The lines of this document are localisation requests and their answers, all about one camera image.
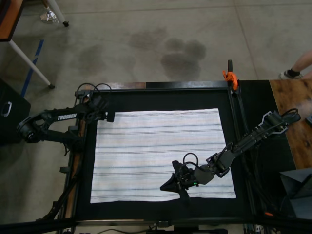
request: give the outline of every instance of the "clamp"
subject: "clamp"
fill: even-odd
[[[228,72],[223,71],[223,76],[226,81],[232,81],[232,90],[235,92],[238,89],[238,81],[236,75],[233,73],[232,60],[228,60]]]

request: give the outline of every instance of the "orange object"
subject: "orange object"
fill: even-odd
[[[265,214],[266,214],[267,216],[270,216],[270,217],[273,217],[273,216],[274,216],[274,215],[271,214],[270,212],[265,212]]]
[[[233,72],[228,72],[223,71],[223,76],[226,81],[232,81],[233,82],[233,90],[237,90],[238,88],[238,83],[237,83],[237,77]]]

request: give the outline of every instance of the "logo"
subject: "logo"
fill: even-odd
[[[76,118],[76,116],[77,116],[77,114],[70,114],[70,115],[58,116],[58,121],[59,121],[59,120],[70,119],[70,118]]]

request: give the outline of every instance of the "black box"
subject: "black box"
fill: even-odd
[[[30,103],[0,79],[0,144],[18,143],[16,127],[29,115]]]

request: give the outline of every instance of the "blue tape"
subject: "blue tape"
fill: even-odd
[[[41,48],[42,48],[42,45],[43,45],[43,42],[44,42],[44,40],[42,39],[42,40],[40,40],[40,42],[39,42],[39,45],[38,45],[38,48],[37,48],[37,51],[36,51],[36,56],[38,56],[39,54],[40,54],[40,51],[41,51]]]
[[[39,56],[39,54],[41,52],[41,49],[42,49],[42,46],[43,46],[43,42],[44,42],[43,39],[40,40],[40,42],[39,42],[39,45],[38,45],[38,48],[37,48],[37,51],[36,51],[36,54],[35,54],[36,58],[33,61],[34,65],[36,65],[36,63],[38,61],[38,56]],[[25,94],[26,94],[26,91],[27,91],[27,88],[28,88],[31,76],[33,75],[33,72],[34,72],[34,70],[30,68],[29,71],[28,71],[28,74],[27,74],[27,77],[26,77],[23,89],[22,89],[21,94],[20,94],[22,97],[25,97]]]
[[[37,61],[38,61],[38,58],[35,58],[35,60],[33,61],[33,63],[36,64]],[[29,85],[31,76],[33,75],[33,72],[34,72],[33,69],[30,69],[30,70],[28,71],[28,74],[27,74],[27,77],[26,77],[26,80],[25,80],[23,89],[22,89],[22,91],[21,91],[21,96],[22,96],[22,97],[25,97],[25,94],[26,94],[26,91],[27,91],[27,88],[28,88],[28,85]]]

